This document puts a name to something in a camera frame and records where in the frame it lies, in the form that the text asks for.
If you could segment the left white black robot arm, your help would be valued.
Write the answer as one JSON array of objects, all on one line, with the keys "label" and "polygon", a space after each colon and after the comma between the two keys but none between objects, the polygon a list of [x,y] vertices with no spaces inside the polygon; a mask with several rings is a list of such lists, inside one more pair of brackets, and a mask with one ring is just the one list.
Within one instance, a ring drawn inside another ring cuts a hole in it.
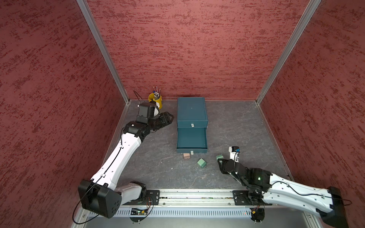
[{"label": "left white black robot arm", "polygon": [[129,159],[143,140],[153,132],[170,125],[174,116],[163,112],[152,119],[131,121],[121,130],[120,139],[107,161],[91,180],[82,180],[78,186],[82,208],[105,218],[113,217],[119,207],[131,201],[151,204],[145,184],[133,181],[117,189],[118,180]]}]

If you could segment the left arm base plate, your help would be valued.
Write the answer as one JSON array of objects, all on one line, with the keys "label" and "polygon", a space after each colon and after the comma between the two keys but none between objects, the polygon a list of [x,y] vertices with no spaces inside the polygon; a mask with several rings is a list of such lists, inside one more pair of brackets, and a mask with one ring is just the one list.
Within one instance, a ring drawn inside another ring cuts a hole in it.
[{"label": "left arm base plate", "polygon": [[129,201],[124,205],[138,205],[138,206],[146,206],[148,203],[153,205],[158,205],[160,200],[160,191],[159,190],[147,190],[145,196]]}]

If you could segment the teal drawer cabinet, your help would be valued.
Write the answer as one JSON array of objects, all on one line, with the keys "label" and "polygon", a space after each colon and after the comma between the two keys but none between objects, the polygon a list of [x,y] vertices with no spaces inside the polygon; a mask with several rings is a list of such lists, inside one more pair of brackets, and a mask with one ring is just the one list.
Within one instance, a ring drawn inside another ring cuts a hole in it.
[{"label": "teal drawer cabinet", "polygon": [[205,98],[178,98],[177,152],[181,154],[207,153],[207,127],[208,115]]}]

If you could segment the green plug large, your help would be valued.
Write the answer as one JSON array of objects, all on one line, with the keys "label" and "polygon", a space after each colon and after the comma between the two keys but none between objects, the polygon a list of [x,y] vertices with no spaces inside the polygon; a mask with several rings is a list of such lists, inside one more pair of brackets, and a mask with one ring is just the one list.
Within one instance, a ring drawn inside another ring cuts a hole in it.
[{"label": "green plug large", "polygon": [[203,159],[203,158],[200,158],[197,162],[197,164],[201,167],[201,168],[204,168],[206,165],[207,165],[207,162]]}]

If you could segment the pink plug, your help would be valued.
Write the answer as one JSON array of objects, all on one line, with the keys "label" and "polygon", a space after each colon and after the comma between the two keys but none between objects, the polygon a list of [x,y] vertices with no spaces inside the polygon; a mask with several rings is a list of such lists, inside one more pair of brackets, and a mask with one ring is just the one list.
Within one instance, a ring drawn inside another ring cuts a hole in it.
[{"label": "pink plug", "polygon": [[190,154],[188,154],[188,153],[183,154],[183,158],[184,158],[185,160],[190,159],[190,158],[191,158],[191,155],[190,155]]}]

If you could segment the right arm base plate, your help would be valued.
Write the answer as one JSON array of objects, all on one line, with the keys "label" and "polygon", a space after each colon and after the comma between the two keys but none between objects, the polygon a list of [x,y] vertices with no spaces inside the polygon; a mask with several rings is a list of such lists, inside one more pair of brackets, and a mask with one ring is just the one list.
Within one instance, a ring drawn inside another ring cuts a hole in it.
[{"label": "right arm base plate", "polygon": [[263,196],[252,191],[233,190],[232,196],[236,206],[271,206],[263,201]]}]

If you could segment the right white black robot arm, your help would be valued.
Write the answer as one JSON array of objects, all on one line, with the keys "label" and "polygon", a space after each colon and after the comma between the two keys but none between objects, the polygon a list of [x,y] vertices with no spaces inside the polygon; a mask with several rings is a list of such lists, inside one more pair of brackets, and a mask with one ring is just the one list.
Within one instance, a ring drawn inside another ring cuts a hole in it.
[{"label": "right white black robot arm", "polygon": [[315,188],[284,179],[274,173],[260,169],[247,168],[232,159],[218,159],[222,174],[230,175],[244,191],[235,191],[237,204],[254,206],[252,220],[264,219],[264,206],[281,205],[317,216],[334,228],[347,228],[345,199],[340,189]]}]

